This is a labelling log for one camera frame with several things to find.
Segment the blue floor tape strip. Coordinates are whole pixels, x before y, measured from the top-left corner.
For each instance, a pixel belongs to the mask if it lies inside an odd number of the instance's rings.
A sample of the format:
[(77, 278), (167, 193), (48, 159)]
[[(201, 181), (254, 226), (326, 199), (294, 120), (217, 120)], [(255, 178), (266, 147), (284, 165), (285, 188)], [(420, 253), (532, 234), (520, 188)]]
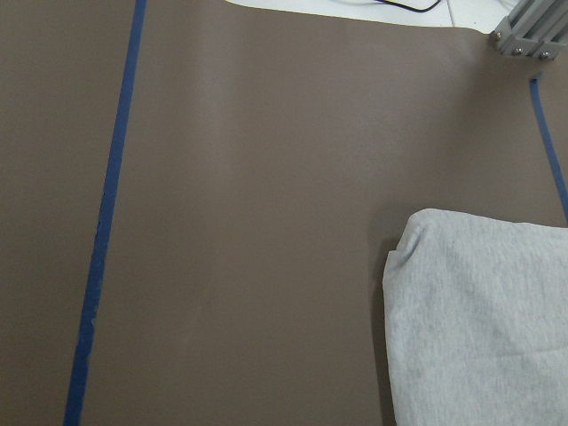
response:
[(537, 122), (540, 138), (548, 159), (548, 166), (553, 178), (558, 200), (561, 205), (564, 220), (567, 220), (567, 185), (558, 160), (557, 152), (548, 127), (547, 118), (540, 98), (540, 80), (542, 73), (538, 73), (529, 80), (529, 92), (532, 110)]
[(67, 388), (65, 413), (62, 421), (64, 425), (79, 425), (83, 413), (90, 371), (90, 358), (106, 269), (107, 251), (110, 244), (114, 208), (122, 170), (123, 151), (129, 126), (146, 6), (147, 2), (144, 0), (137, 0), (134, 3), (121, 88), (99, 205), (98, 222), (83, 295), (73, 365)]

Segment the aluminium frame post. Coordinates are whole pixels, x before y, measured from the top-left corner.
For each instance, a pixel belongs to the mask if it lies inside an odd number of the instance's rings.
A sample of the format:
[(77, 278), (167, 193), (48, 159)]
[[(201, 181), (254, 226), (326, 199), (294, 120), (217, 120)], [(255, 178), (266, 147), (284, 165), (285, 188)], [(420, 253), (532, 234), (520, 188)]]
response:
[(553, 60), (567, 49), (567, 0), (518, 1), (489, 35), (501, 55)]

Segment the white cartoon print t-shirt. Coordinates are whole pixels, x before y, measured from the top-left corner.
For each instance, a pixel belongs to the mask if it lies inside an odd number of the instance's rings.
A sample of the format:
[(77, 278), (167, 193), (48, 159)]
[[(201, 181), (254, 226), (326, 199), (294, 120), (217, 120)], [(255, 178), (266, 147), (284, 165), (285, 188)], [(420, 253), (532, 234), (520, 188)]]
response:
[(383, 297), (397, 424), (566, 424), (564, 228), (418, 211)]

